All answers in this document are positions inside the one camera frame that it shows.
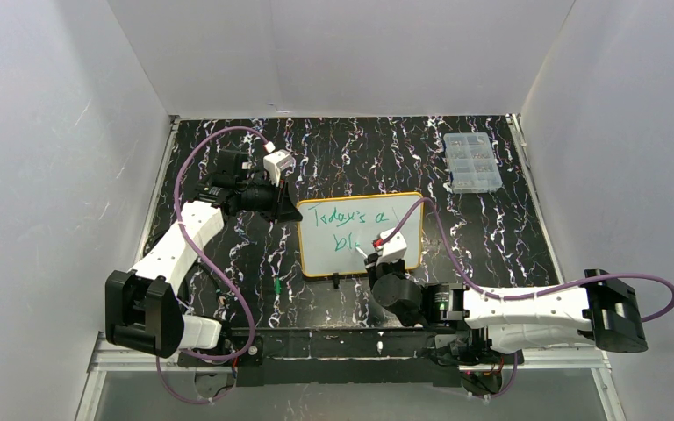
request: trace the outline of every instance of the yellow whiteboard frame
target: yellow whiteboard frame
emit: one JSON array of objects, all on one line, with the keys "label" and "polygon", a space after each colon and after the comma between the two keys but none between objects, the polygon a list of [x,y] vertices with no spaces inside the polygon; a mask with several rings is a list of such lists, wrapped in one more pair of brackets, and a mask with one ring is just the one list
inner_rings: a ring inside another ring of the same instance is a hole
[{"label": "yellow whiteboard frame", "polygon": [[[385,195],[366,195],[366,196],[344,196],[344,197],[328,197],[326,199],[306,199],[298,202],[296,204],[296,209],[300,211],[300,206],[301,204],[309,204],[309,203],[324,203],[324,202],[344,202],[347,200],[355,200],[355,199],[370,199],[374,197],[388,197],[388,196],[416,196],[419,199],[422,198],[422,194],[417,192],[417,191],[407,191],[407,192],[402,192],[402,193],[386,193]],[[417,266],[414,266],[412,268],[405,268],[406,270],[414,270],[416,268],[419,268],[419,265],[422,263],[422,234],[424,231],[422,230],[422,220],[424,219],[424,214],[422,213],[425,210],[425,204],[421,203],[419,206],[419,209],[415,209],[414,211],[419,211],[419,246],[417,247]],[[317,274],[317,275],[312,275],[312,274],[307,274],[305,271],[305,264],[304,264],[304,241],[301,239],[301,223],[298,222],[296,224],[296,228],[298,230],[298,251],[301,253],[301,273],[304,274],[304,276],[308,278],[318,278],[321,276],[332,276],[334,274]],[[365,274],[365,271],[360,271],[360,272],[338,272],[339,275],[361,275]]]}]

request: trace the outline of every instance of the metal frame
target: metal frame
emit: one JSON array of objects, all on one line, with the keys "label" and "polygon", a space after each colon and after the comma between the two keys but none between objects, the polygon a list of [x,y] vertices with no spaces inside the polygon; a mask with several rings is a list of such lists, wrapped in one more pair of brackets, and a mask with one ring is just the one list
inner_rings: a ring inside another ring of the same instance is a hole
[{"label": "metal frame", "polygon": [[[541,214],[538,195],[535,190],[533,178],[530,173],[530,167],[526,155],[526,141],[523,132],[520,129],[520,116],[517,114],[508,114],[507,122],[510,125],[513,134],[513,144],[520,157],[523,174],[526,177],[528,187],[531,190],[536,210],[536,216],[539,218],[541,230],[547,242],[547,247],[555,267],[557,281],[563,282],[563,276],[556,258],[554,247],[549,238],[549,232],[544,224]],[[159,191],[163,182],[163,177],[169,166],[169,157],[171,155],[174,140],[177,134],[181,118],[176,117],[171,125],[166,150],[159,168],[159,174],[156,178],[154,193],[149,204],[146,223],[143,227],[143,234],[140,238],[139,248],[136,255],[136,261],[142,257],[144,239],[147,237],[153,224],[155,206],[159,200]],[[603,404],[604,412],[608,421],[625,420],[624,412],[621,409],[619,398],[616,395],[613,380],[611,378],[611,365],[606,353],[601,352],[593,346],[552,346],[548,348],[526,349],[523,350],[526,363],[519,369],[564,369],[579,368],[592,371],[593,379],[598,387],[598,393]],[[190,373],[228,373],[229,367],[179,367],[177,365],[178,353],[169,359],[162,359],[164,372],[190,372]],[[124,347],[114,346],[107,342],[103,333],[99,333],[94,353],[88,367],[87,381],[84,386],[81,402],[76,412],[77,421],[92,421],[95,419],[99,407],[102,390],[104,388],[105,378],[108,372],[153,372],[156,371],[156,359],[153,355],[139,353]]]}]

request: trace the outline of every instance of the whiteboard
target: whiteboard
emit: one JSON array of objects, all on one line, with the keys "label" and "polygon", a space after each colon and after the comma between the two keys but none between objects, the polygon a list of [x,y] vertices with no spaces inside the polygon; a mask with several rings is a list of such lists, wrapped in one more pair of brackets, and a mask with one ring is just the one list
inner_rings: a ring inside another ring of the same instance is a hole
[{"label": "whiteboard", "polygon": [[[299,202],[304,220],[298,223],[301,270],[305,276],[364,274],[363,257],[355,245],[373,253],[371,243],[380,232],[397,226],[399,220],[420,200],[420,193],[332,197]],[[422,206],[402,226],[407,242],[407,269],[419,266],[422,246]]]}]

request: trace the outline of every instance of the marble pattern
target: marble pattern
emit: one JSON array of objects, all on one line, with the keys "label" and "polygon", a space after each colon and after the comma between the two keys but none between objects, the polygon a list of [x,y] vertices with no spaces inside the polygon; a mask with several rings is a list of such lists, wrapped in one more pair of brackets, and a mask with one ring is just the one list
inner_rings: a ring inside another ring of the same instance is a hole
[{"label": "marble pattern", "polygon": [[[298,199],[418,191],[435,200],[454,254],[483,286],[544,286],[556,272],[505,117],[295,118],[186,120],[180,123],[154,215],[151,236],[174,221],[173,182],[192,148],[232,125],[262,131],[295,156],[291,176]],[[441,139],[449,132],[486,132],[496,154],[503,188],[495,194],[456,195],[448,186]],[[249,150],[260,161],[260,140],[244,132],[215,139],[184,178],[192,191],[215,164],[221,149]],[[424,216],[417,282],[459,282],[442,248],[431,212]],[[391,327],[398,321],[369,298],[367,278],[350,276],[339,289],[332,281],[305,279],[300,271],[296,224],[270,225],[251,212],[232,218],[205,252],[240,287],[258,327]],[[280,293],[276,291],[280,280]],[[196,314],[244,327],[241,307],[219,306],[216,284],[202,268],[188,273]]]}]

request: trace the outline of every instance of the white wall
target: white wall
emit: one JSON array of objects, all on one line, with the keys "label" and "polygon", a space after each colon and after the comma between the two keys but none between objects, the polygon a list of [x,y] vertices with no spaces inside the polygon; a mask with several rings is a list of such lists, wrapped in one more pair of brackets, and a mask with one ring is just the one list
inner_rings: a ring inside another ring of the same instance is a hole
[{"label": "white wall", "polygon": [[0,2],[0,420],[73,419],[169,120],[106,2]]},{"label": "white wall", "polygon": [[[674,1],[577,1],[523,108],[536,188],[569,278],[674,281]],[[636,284],[642,314],[661,287]],[[650,349],[612,354],[627,417],[674,420],[674,311]]]},{"label": "white wall", "polygon": [[110,4],[167,111],[194,118],[520,111],[572,1]]}]

